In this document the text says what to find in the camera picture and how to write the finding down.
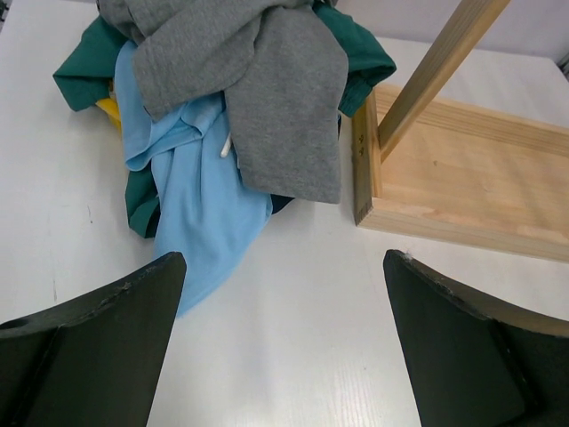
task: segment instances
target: gray sweatshirt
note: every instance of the gray sweatshirt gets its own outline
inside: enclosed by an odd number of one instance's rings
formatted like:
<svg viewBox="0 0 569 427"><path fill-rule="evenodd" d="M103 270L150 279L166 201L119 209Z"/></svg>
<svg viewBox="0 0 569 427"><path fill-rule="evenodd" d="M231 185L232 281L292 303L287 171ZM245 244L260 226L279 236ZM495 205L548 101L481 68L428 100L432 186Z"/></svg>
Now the gray sweatshirt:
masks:
<svg viewBox="0 0 569 427"><path fill-rule="evenodd" d="M337 203L348 61L312 3L100 0L100 13L139 45L134 73L154 119L225 91L245 185Z"/></svg>

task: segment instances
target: wooden frame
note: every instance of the wooden frame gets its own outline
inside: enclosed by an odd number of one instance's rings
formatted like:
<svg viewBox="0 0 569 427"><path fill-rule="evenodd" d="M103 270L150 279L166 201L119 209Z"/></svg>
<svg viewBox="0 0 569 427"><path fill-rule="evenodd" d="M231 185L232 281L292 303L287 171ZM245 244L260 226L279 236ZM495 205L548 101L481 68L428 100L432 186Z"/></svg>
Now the wooden frame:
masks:
<svg viewBox="0 0 569 427"><path fill-rule="evenodd" d="M508 2L462 0L407 85L355 114L357 225L569 262L569 130L433 101Z"/></svg>

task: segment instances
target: white wall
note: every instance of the white wall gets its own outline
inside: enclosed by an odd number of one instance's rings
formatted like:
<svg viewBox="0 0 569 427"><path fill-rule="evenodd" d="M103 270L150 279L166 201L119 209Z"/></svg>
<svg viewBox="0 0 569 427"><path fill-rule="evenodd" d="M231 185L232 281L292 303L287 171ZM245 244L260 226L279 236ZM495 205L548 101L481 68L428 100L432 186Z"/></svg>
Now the white wall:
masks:
<svg viewBox="0 0 569 427"><path fill-rule="evenodd" d="M376 36L432 42L459 0L340 0ZM569 1L511 0L479 47L560 60L569 52Z"/></svg>

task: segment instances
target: white table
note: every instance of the white table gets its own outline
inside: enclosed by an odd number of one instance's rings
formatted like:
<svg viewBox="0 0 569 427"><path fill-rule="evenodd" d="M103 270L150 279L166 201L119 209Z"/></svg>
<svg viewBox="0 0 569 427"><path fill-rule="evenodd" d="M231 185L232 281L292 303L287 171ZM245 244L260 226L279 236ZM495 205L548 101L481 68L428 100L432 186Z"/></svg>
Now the white table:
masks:
<svg viewBox="0 0 569 427"><path fill-rule="evenodd" d="M95 16L92 4L16 0L0 36L0 322L150 260L126 224L115 129L97 109L71 112L52 81ZM428 46L381 42L403 84ZM443 92L569 126L569 84L550 60L473 52ZM176 322L148 425L419 426L381 267L390 248L569 319L567 264L357 229L349 121L341 154L341 205L292 203Z"/></svg>

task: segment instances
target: light blue shirt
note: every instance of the light blue shirt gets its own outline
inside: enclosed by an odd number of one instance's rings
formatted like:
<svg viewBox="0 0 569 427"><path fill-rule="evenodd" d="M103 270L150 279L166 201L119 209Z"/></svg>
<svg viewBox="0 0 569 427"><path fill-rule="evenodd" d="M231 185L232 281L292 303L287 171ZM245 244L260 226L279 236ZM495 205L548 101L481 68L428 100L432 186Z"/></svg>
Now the light blue shirt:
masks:
<svg viewBox="0 0 569 427"><path fill-rule="evenodd" d="M154 123L132 72L135 50L127 42L115 69L124 160L132 171L152 160L161 210L154 256L182 252L188 265L181 315L229 277L273 207L269 194L243 185L233 149L220 156L229 133L223 94L189 101Z"/></svg>

